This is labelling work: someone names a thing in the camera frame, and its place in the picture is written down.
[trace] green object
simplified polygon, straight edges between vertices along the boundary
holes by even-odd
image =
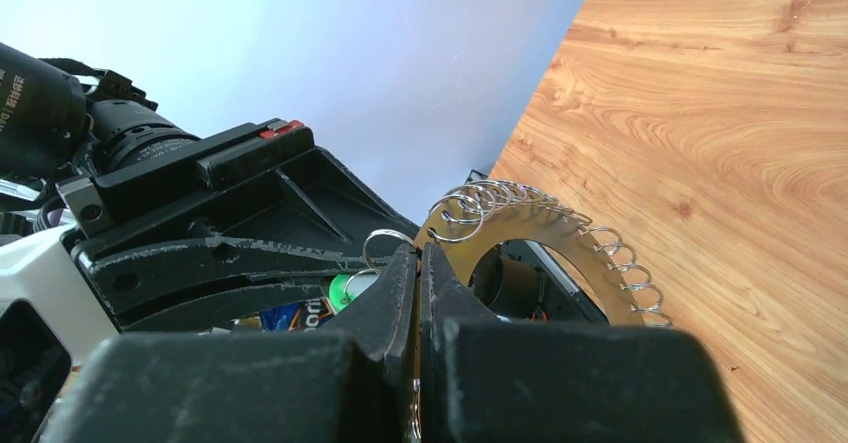
[[[338,313],[347,307],[352,301],[351,298],[344,294],[344,285],[351,275],[336,275],[333,281],[330,282],[330,304],[333,305],[333,310]]]

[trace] wooden table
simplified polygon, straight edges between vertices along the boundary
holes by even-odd
[[[586,0],[493,175],[623,232],[751,441],[848,439],[848,0]]]

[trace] white plastic part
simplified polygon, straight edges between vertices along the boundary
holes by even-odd
[[[74,365],[81,365],[118,332],[60,242],[70,228],[40,231],[0,246],[0,312],[15,300],[28,300]]]

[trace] camera lens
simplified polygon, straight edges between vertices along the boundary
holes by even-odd
[[[0,43],[0,179],[50,178],[86,132],[76,77]]]
[[[104,100],[90,107],[93,133],[103,142],[101,171],[152,160],[198,140],[134,101]]]

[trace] white wall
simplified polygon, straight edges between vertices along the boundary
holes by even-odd
[[[0,0],[0,41],[114,69],[200,136],[300,119],[420,222],[497,159],[582,2]]]

